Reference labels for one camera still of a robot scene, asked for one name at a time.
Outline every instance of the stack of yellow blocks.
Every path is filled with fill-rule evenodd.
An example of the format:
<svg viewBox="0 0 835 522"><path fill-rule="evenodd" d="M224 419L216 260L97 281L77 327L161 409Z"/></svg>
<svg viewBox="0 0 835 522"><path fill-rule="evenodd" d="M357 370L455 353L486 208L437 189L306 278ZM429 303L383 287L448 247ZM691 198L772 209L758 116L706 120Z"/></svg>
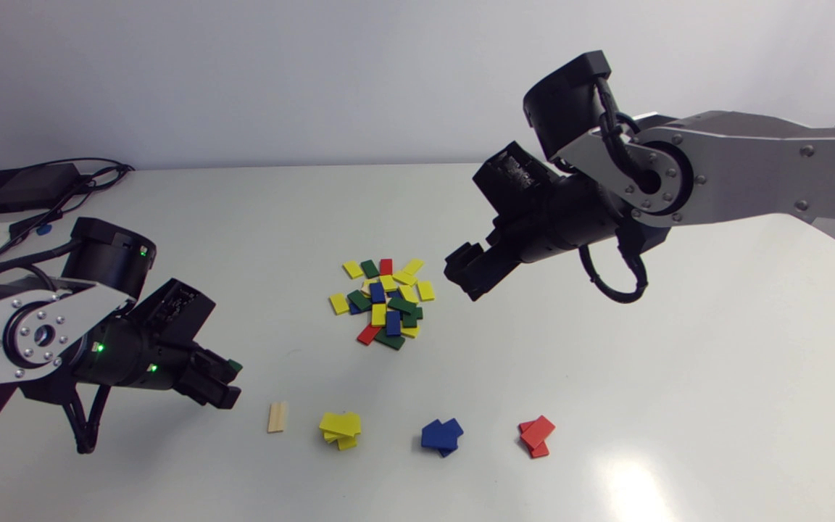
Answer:
<svg viewBox="0 0 835 522"><path fill-rule="evenodd" d="M338 450L348 450L357 446L357 435L362 432L359 416L353 412L342 415L337 413L325 413L318 424L324 440L328 444L337 442Z"/></svg>

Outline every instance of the green block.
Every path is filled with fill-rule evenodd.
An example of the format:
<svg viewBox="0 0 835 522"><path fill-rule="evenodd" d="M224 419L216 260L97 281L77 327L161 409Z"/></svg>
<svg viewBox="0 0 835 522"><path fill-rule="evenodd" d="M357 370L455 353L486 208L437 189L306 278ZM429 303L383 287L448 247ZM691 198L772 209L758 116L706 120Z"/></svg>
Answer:
<svg viewBox="0 0 835 522"><path fill-rule="evenodd" d="M413 314L415 313L415 308L417 308L418 305L405 301L404 299L399 299L398 297L392 297L389 300L389 307L394 308L395 310L401 310L407 314Z"/></svg>
<svg viewBox="0 0 835 522"><path fill-rule="evenodd" d="M375 263L372 262L372 259L368 259L367 261L360 263L360 267L362 268L362 273L365 274L365 277L378 277L378 268L375 267Z"/></svg>
<svg viewBox="0 0 835 522"><path fill-rule="evenodd" d="M350 299L350 302L354 305L357 305L359 310L370 310L372 308L372 301L370 301L365 295L362 295L362 292L359 290L351 291L350 294L347 294L347 299Z"/></svg>
<svg viewBox="0 0 835 522"><path fill-rule="evenodd" d="M388 335L385 335L384 328L378 331L375 335L375 340L385 344L386 347L391 347L396 350L401 350L404 346L404 337L388 337Z"/></svg>

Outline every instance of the robotic arm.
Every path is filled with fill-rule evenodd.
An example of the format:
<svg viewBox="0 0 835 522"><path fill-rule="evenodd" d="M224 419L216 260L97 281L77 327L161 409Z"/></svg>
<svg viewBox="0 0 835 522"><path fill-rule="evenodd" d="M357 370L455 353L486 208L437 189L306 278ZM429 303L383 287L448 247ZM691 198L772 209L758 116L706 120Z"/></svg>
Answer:
<svg viewBox="0 0 835 522"><path fill-rule="evenodd" d="M557 175L511 143L473 176L494 210L490 249L464 244L445 275L475 301L520 263L579 250L602 293L636 301L647 286L640 254L677 225L785 212L835 218L835 128L705 112L682 120L617 111L601 51L576 57L524 96L524 113ZM601 281L589 245L616 235L636 290Z"/></svg>
<svg viewBox="0 0 835 522"><path fill-rule="evenodd" d="M82 217L67 244L0 263L0 273L36 276L0 284L0 409L16 387L59 404L77 452L91 453L113 386L174 389L202 405L234 406L241 390L228 384L241 365L192 340L215 303L169 280L135 307L156 250L143 236ZM64 254L60 278L34 265ZM88 419L76 383L99 385Z"/></svg>

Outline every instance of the blue object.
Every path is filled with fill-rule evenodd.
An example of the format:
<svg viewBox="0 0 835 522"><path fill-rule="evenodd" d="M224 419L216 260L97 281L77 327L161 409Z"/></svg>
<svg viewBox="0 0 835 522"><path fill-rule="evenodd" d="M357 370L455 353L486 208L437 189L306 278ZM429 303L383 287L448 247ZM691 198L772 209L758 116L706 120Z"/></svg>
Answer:
<svg viewBox="0 0 835 522"><path fill-rule="evenodd" d="M424 426L424 429L421 429L420 445L423 448L445 450L447 455L449 455L450 452L454 452L454 450L457 449L458 436L460 436L460 434L458 434L451 426L444 427L444 424L440 422L440 419L437 419L427 426Z"/></svg>
<svg viewBox="0 0 835 522"><path fill-rule="evenodd" d="M402 334L402 312L389 310L385 312L385 335L398 337Z"/></svg>
<svg viewBox="0 0 835 522"><path fill-rule="evenodd" d="M369 285L369 297L373 303L385 303L385 289L381 282L374 282Z"/></svg>

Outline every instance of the white table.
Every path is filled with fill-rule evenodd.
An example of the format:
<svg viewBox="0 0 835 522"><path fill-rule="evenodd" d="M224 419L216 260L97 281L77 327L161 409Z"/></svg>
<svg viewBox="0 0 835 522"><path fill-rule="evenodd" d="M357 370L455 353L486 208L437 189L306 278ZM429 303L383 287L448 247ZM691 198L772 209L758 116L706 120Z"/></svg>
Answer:
<svg viewBox="0 0 835 522"><path fill-rule="evenodd" d="M59 407L16 394L0 521L835 520L835 241L791 217L679 228L637 304L603 297L576 254L471 303L443 258L490 231L476 168L138 172L93 197L79 215L158 245L145 295L176 277L217 301L198 341L244 364L243 394L223 412L117 389L87 456ZM612 242L593 250L632 285ZM401 352L361 346L367 316L328 305L357 286L342 262L380 257L425 259L437 290ZM288 429L267 435L276 400ZM317 424L344 410L364 431L338 452ZM540 414L557 430L531 460L517 424ZM450 417L460 449L421 450Z"/></svg>

